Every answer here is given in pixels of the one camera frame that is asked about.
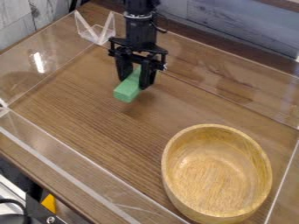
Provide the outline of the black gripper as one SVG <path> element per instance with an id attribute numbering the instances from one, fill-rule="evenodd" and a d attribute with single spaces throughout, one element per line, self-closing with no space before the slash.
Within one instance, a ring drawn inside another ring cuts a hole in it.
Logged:
<path id="1" fill-rule="evenodd" d="M 108 55 L 117 58 L 118 78 L 123 81 L 134 72 L 134 63 L 142 64 L 139 87 L 147 89 L 155 83 L 157 69 L 166 69 L 169 51 L 157 44 L 157 16 L 126 17 L 126 36 L 112 37 Z"/>

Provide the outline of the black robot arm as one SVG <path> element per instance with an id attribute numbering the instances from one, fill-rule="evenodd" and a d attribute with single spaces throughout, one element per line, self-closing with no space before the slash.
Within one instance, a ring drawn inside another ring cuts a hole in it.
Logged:
<path id="1" fill-rule="evenodd" d="M 123 81 L 134 72 L 134 64 L 142 67 L 138 86 L 142 90 L 155 84 L 157 71 L 166 69 L 169 51 L 157 44 L 161 0 L 125 0 L 126 36 L 108 39 L 108 55 L 115 58 L 118 77 Z"/>

